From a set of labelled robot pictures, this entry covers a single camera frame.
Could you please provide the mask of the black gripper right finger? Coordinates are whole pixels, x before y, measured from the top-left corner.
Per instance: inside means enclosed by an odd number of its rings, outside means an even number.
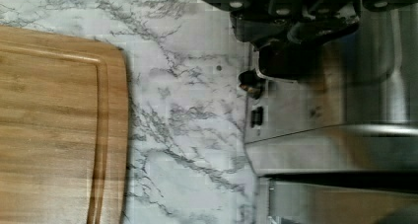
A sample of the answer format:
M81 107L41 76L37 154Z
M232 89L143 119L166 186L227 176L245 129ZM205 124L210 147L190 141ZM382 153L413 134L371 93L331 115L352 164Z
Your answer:
M322 47L333 40L355 33L359 24L341 28L315 28L301 38L304 26L289 31L283 42L272 42L259 51L257 74L261 78L302 80L321 68Z

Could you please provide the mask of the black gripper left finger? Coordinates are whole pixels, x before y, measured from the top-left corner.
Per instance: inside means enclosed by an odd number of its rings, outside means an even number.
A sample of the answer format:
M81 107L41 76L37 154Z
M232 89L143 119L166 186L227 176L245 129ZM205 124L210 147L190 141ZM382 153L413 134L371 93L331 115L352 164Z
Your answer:
M230 12L236 38L263 48L308 47L329 41L335 0L244 0Z

